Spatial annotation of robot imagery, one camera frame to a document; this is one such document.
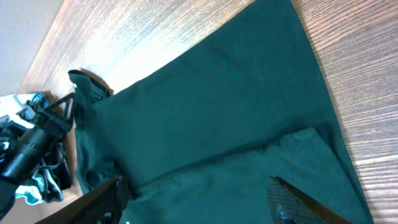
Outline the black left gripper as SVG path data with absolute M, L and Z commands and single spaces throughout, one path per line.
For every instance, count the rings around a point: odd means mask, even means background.
M 72 128 L 75 94 L 70 93 L 33 117 L 32 129 L 28 129 L 5 152 L 1 161 L 1 178 L 18 184 L 26 180 L 50 148 L 62 140 Z

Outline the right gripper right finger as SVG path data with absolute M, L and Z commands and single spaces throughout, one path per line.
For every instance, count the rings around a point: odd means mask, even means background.
M 280 177 L 270 177 L 266 197 L 273 223 L 351 223 Z

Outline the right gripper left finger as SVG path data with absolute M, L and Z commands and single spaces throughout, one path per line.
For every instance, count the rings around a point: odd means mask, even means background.
M 119 223 L 130 198 L 127 179 L 116 176 L 37 224 Z

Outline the black t-shirt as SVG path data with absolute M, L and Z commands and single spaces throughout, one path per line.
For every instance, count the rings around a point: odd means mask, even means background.
M 353 223 L 373 218 L 323 75 L 290 1 L 255 1 L 110 96 L 78 70 L 76 176 L 125 175 L 121 223 L 270 223 L 281 177 Z

